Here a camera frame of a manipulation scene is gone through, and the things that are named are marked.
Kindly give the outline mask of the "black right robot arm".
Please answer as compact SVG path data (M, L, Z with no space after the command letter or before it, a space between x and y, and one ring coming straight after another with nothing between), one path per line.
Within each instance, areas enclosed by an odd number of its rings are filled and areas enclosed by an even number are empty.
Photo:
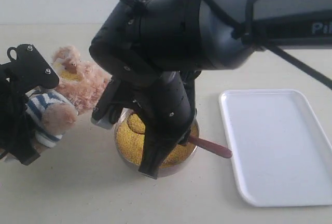
M269 50L326 87L331 79L288 54L331 47L331 0L118 0L89 53L111 74L92 120L114 125L131 109L146 126L139 172L157 178L191 141L195 79Z

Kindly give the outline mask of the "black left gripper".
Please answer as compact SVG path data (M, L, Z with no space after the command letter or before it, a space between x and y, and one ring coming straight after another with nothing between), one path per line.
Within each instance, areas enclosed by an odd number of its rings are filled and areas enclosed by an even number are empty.
M37 87L53 89L59 77L32 44L7 49L1 64L1 158L13 155L23 165L40 157L33 147L35 124L26 109L27 93Z

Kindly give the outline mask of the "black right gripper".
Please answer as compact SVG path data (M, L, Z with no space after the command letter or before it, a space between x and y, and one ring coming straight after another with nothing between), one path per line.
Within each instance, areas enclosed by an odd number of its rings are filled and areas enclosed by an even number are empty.
M183 81L180 72L163 72L155 78L112 74L118 83L112 98L111 123L118 121L124 108L135 111L146 127L138 171L158 179L176 174L178 165L162 167L177 144L184 144L195 116L195 81Z

